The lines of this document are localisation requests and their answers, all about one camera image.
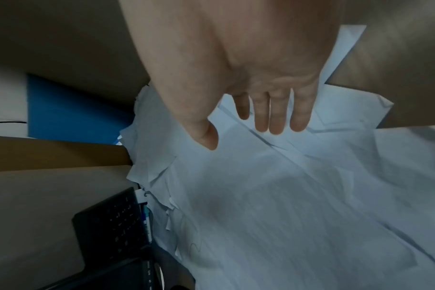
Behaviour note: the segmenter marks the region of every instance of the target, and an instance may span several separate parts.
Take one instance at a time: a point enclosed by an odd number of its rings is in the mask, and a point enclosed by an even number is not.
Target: hand
[[[304,130],[318,77],[334,46],[340,0],[120,0],[135,46],[165,105],[190,136],[214,150],[208,116],[224,93],[240,118],[281,134]]]

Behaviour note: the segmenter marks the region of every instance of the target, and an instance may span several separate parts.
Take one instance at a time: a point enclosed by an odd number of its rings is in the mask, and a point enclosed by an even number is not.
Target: finger
[[[307,86],[294,90],[294,110],[289,123],[293,131],[300,132],[307,128],[317,94],[318,78]]]
[[[283,133],[286,125],[290,89],[278,89],[270,94],[270,133]]]
[[[232,96],[235,102],[235,108],[237,109],[238,116],[242,120],[247,120],[250,117],[250,98],[247,93],[243,93],[239,96]]]
[[[254,104],[254,125],[259,132],[265,132],[269,128],[270,97],[268,93],[251,94]]]
[[[208,119],[202,121],[180,121],[190,137],[210,150],[218,147],[218,131]]]

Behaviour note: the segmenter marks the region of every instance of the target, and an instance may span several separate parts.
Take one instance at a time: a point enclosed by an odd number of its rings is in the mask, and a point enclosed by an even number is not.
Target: human hand
[[[131,36],[165,105],[189,135],[214,150],[208,116],[223,94],[258,131],[304,130],[334,46],[340,0],[120,0]]]

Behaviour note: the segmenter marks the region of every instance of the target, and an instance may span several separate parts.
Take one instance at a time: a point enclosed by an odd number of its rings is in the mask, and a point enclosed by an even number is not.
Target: stack of paper
[[[341,28],[323,82],[363,30]],[[156,242],[198,288],[435,289],[435,127],[375,129],[391,106],[324,85],[307,130],[273,136],[224,96],[211,152],[147,86],[120,141]]]

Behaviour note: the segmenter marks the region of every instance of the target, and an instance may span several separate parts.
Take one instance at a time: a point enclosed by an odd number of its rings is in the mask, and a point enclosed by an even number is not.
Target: blue panel
[[[115,144],[134,115],[41,77],[28,76],[28,136]]]

